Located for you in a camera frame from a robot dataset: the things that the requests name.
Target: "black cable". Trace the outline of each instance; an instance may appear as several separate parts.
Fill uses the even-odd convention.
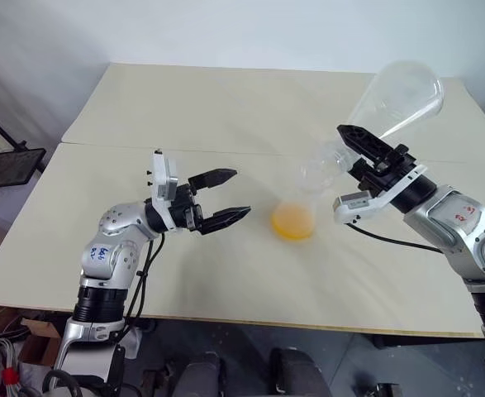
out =
[[[141,273],[145,273],[145,269],[149,264],[150,254],[152,254],[152,248],[154,247],[154,241],[149,242],[149,250],[146,253],[145,264],[143,265],[143,270]],[[132,310],[134,306],[136,306],[137,295],[140,292],[140,285],[141,285],[141,278],[137,282],[136,290],[134,291],[134,296],[132,297],[132,301],[130,302],[130,306],[128,307],[128,312],[126,312],[126,319],[130,319],[132,316]]]
[[[132,390],[134,393],[136,393],[137,397],[143,397],[143,393],[141,393],[141,390],[139,388],[135,387],[134,385],[131,385],[130,383],[123,383],[121,384],[121,388],[125,388],[128,390]]]
[[[120,342],[122,338],[136,325],[137,320],[141,316],[141,312],[143,311],[143,306],[145,305],[145,296],[146,296],[146,278],[149,275],[149,269],[154,263],[154,259],[158,256],[159,252],[163,248],[165,244],[165,234],[161,233],[161,241],[159,242],[158,248],[156,249],[154,255],[150,256],[152,252],[153,242],[149,244],[149,251],[147,253],[147,257],[145,259],[145,264],[143,265],[143,270],[140,273],[140,279],[137,282],[136,290],[134,291],[134,297],[130,303],[130,307],[128,308],[128,312],[126,313],[126,323],[128,325],[117,335],[115,342]],[[137,310],[136,316],[131,320],[132,310],[136,305],[137,295],[141,291],[141,298],[140,298],[140,307]]]
[[[368,237],[375,238],[382,242],[390,242],[392,244],[398,244],[399,246],[412,246],[413,248],[420,248],[422,250],[433,251],[433,252],[438,252],[439,254],[442,254],[442,251],[438,248],[435,248],[434,246],[423,246],[421,244],[416,244],[415,242],[401,242],[400,240],[393,240],[392,238],[387,238],[387,237],[379,236],[377,234],[372,234],[371,232],[367,232],[366,230],[361,229],[353,225],[352,223],[346,223],[346,225],[351,229],[354,229],[356,232],[364,234],[365,236],[368,236]]]
[[[14,338],[14,337],[21,337],[25,335],[26,333],[29,333],[29,329],[27,328],[21,328],[21,329],[15,329],[13,331],[9,332],[1,332],[0,337],[6,337],[7,339]]]
[[[50,382],[53,378],[58,378],[61,380],[68,388],[72,397],[83,397],[83,392],[81,391],[77,380],[75,380],[75,378],[73,378],[68,372],[62,370],[51,370],[45,374],[44,380],[42,381],[42,391],[44,393],[50,391]]]

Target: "white table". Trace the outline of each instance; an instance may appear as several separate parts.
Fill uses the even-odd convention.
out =
[[[165,150],[299,154],[336,137],[371,74],[186,66],[108,67],[63,142]],[[485,165],[485,115],[457,79],[445,105],[394,134],[421,160]]]
[[[295,244],[276,238],[269,214],[288,190],[292,158],[167,154],[177,161],[182,178],[216,167],[237,169],[233,180],[200,192],[198,200],[209,213],[240,205],[253,211],[209,236],[170,235],[150,272],[146,316],[481,335],[470,295],[441,255],[383,244],[336,225],[330,203],[319,212],[310,240]],[[144,170],[150,155],[149,149],[61,144],[0,248],[0,304],[71,310],[84,246],[105,209],[148,197]],[[485,198],[485,179],[472,166],[428,165],[439,183],[449,180]],[[336,189],[353,191],[354,181],[343,179]],[[421,240],[393,209],[364,226]]]
[[[227,77],[217,84],[216,75]],[[291,187],[291,154],[332,135],[367,80],[365,74],[111,66],[64,136],[72,143],[59,146],[0,248],[0,304],[71,310],[79,258],[99,217],[116,203],[148,197],[151,148],[163,147],[182,180],[216,167],[240,172],[200,192],[206,211],[253,210],[209,236],[169,236],[150,273],[144,315],[481,337],[470,295],[443,256],[335,225],[333,197],[321,204],[308,241],[281,241],[269,227],[270,212]],[[435,182],[485,204],[485,117],[459,81],[445,85],[442,113],[402,141]],[[346,93],[340,102],[338,92]],[[355,189],[343,178],[333,194]],[[393,208],[363,226],[424,242]]]

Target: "gray tile floor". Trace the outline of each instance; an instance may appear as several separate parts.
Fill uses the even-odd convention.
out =
[[[145,369],[164,360],[184,363],[216,351],[226,362],[228,397],[267,392],[267,361],[274,347],[296,347],[321,368],[335,397],[378,382],[398,383],[405,397],[485,396],[485,342],[377,349],[360,334],[297,328],[164,320],[144,336],[125,380],[139,385]]]

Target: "white bracket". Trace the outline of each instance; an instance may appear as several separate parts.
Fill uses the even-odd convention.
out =
[[[351,223],[353,220],[373,217],[426,171],[425,165],[417,165],[392,188],[387,192],[382,192],[376,198],[372,198],[369,191],[338,197],[334,202],[334,221],[336,223]]]
[[[152,155],[152,170],[153,178],[150,186],[152,207],[163,219],[167,230],[173,231],[176,229],[176,225],[174,225],[174,220],[170,216],[169,208],[178,187],[176,164],[165,159],[161,151],[156,151]]]

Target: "cardboard box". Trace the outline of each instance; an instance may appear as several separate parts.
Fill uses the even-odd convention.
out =
[[[31,335],[24,342],[18,360],[38,366],[53,366],[59,355],[61,342],[55,326],[46,321],[26,318],[22,319],[21,324],[29,328]]]

